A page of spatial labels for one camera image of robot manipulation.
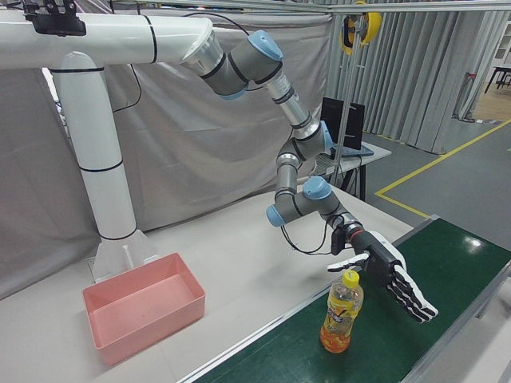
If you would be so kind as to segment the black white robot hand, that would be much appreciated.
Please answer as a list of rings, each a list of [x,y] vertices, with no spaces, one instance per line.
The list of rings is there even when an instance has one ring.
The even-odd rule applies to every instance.
[[[369,279],[386,289],[416,322],[428,322],[438,315],[438,310],[424,298],[408,274],[403,255],[379,232],[358,230],[350,236],[349,243],[355,256],[329,265],[329,272],[360,267]]]

